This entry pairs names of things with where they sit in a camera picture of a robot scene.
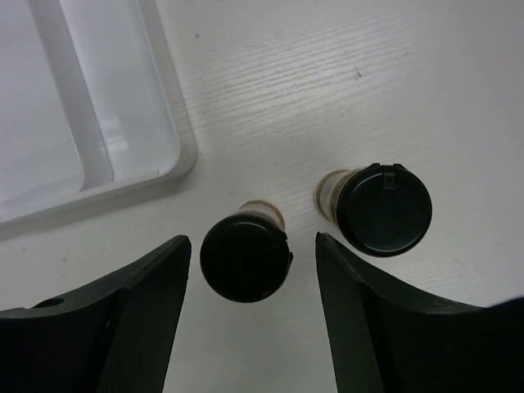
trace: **cylindrical container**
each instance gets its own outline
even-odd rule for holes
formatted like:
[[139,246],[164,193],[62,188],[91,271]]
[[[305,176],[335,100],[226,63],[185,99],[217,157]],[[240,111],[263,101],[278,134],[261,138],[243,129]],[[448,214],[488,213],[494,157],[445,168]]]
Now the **cylindrical container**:
[[331,172],[318,184],[314,201],[352,246],[372,256],[410,250],[431,223],[429,192],[399,164]]
[[219,221],[201,248],[201,269],[226,299],[252,303],[271,296],[291,266],[284,219],[265,201],[248,201]]

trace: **black cap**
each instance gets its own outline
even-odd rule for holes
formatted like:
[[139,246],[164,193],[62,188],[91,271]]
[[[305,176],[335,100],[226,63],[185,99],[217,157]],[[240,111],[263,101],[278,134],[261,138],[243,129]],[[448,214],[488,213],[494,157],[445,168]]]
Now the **black cap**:
[[431,223],[431,198],[402,165],[373,164],[349,179],[337,201],[338,227],[357,250],[393,256],[415,247]]
[[201,268],[226,299],[252,303],[284,283],[292,254],[287,236],[270,219],[240,213],[219,221],[202,243]]

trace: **white wooden surface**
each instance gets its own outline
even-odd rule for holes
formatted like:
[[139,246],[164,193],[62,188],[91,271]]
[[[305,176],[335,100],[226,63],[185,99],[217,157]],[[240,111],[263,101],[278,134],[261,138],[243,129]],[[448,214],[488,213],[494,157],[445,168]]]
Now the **white wooden surface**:
[[[166,392],[335,392],[311,193],[329,170],[399,162],[434,220],[372,263],[441,296],[524,295],[524,2],[156,0],[199,149],[168,183],[0,230],[0,309],[31,306],[173,235],[194,247]],[[237,305],[206,285],[201,239],[246,199],[285,214],[283,288]]]

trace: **black plastic part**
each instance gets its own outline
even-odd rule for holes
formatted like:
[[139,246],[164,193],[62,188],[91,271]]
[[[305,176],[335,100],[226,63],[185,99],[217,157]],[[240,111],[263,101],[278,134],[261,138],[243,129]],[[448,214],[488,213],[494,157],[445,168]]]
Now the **black plastic part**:
[[0,391],[161,393],[190,256],[175,237],[33,309],[0,312]]
[[240,213],[219,221],[207,233],[200,260],[204,277],[218,294],[252,303],[280,288],[292,256],[286,234],[272,221]]
[[415,247],[431,223],[431,198],[402,165],[373,164],[350,178],[337,201],[338,227],[357,250],[393,256]]
[[524,298],[481,308],[434,296],[327,234],[316,258],[339,393],[524,391]]

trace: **table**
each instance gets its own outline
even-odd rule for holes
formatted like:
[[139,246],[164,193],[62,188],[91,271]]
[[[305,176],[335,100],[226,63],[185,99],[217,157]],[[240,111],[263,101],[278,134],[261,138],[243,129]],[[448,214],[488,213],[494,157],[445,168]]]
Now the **table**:
[[[314,262],[328,171],[401,163],[434,218],[409,253],[367,260],[474,305],[524,295],[524,3],[156,0],[199,146],[169,182],[0,228],[0,308],[30,307],[192,239],[166,392],[335,392]],[[295,255],[253,305],[207,286],[207,230],[250,198],[277,205]]]

